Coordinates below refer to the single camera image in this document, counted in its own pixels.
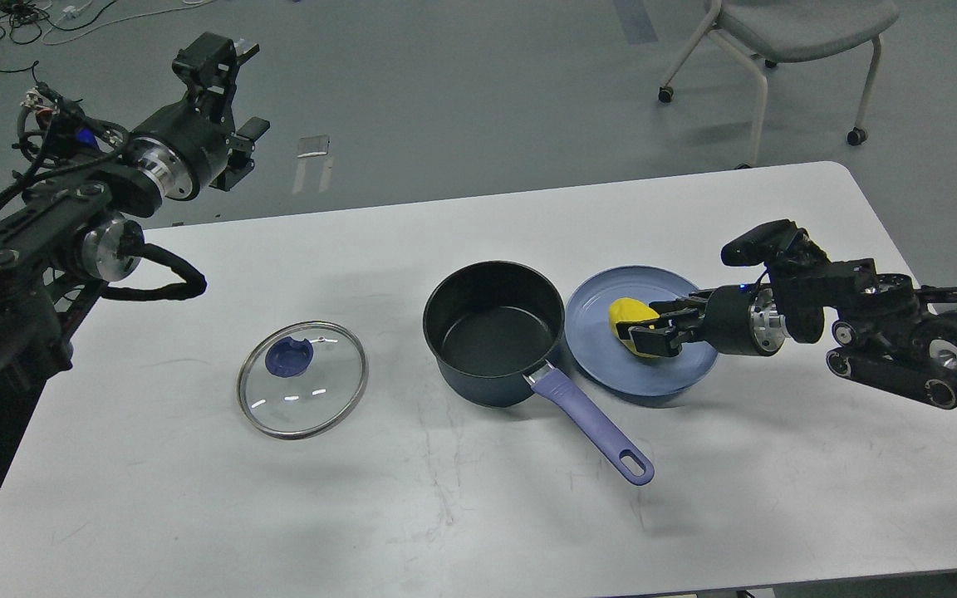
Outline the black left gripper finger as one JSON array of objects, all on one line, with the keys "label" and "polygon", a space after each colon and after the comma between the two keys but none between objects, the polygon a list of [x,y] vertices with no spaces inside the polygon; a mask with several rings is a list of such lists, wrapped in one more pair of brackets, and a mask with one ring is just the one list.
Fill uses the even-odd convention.
[{"label": "black left gripper finger", "polygon": [[239,69],[259,51],[257,42],[212,32],[194,39],[172,61],[172,72],[186,88],[184,105],[205,117],[228,117]]},{"label": "black left gripper finger", "polygon": [[253,152],[256,143],[270,129],[270,122],[261,117],[251,117],[244,122],[242,128],[229,133],[227,146],[227,162],[220,174],[213,178],[210,186],[220,192],[229,192],[236,184],[247,177],[254,170]]}]

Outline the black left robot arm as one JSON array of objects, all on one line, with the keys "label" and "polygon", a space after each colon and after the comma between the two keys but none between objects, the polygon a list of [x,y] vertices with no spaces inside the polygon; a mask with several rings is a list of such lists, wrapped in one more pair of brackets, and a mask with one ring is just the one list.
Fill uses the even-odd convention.
[{"label": "black left robot arm", "polygon": [[208,287],[179,255],[145,241],[140,220],[251,173],[259,117],[236,126],[246,39],[205,32],[179,51],[179,101],[135,129],[91,117],[39,81],[22,102],[16,147],[29,168],[0,192],[0,377],[21,387],[71,367],[71,338],[101,298],[185,301]]}]

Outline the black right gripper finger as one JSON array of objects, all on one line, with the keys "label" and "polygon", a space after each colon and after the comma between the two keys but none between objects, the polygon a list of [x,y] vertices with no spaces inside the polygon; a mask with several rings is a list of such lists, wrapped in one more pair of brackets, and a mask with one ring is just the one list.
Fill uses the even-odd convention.
[{"label": "black right gripper finger", "polygon": [[703,341],[699,332],[688,326],[649,325],[627,328],[627,348],[638,356],[676,357],[685,345]]},{"label": "black right gripper finger", "polygon": [[648,307],[656,311],[660,318],[669,318],[672,321],[702,321],[711,295],[713,291],[696,291],[671,300],[649,302]]}]

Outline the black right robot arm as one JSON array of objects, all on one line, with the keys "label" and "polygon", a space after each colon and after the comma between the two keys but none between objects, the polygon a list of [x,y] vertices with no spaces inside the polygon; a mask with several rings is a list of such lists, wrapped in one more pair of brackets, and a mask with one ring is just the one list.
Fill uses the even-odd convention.
[{"label": "black right robot arm", "polygon": [[721,250],[730,267],[761,265],[753,283],[653,301],[649,314],[612,316],[611,332],[636,355],[676,357],[688,343],[721,355],[769,357],[786,340],[814,344],[827,329],[827,368],[844,380],[939,409],[957,408],[957,287],[916,287],[870,258],[833,261],[805,228],[759,224]]}]

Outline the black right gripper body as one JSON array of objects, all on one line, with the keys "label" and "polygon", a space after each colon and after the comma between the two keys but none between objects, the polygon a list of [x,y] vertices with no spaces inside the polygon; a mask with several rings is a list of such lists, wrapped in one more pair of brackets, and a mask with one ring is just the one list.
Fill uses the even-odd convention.
[{"label": "black right gripper body", "polygon": [[721,355],[772,356],[788,338],[785,317],[766,285],[702,289],[691,292],[690,299],[701,311],[691,340]]}]

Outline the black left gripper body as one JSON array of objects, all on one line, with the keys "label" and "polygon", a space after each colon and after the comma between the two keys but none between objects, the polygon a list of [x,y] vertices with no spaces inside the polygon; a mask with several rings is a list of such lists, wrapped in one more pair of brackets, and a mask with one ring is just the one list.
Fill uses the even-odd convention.
[{"label": "black left gripper body", "polygon": [[206,115],[187,101],[160,107],[130,132],[125,162],[135,166],[164,199],[190,201],[204,187],[228,190],[234,116]]}]

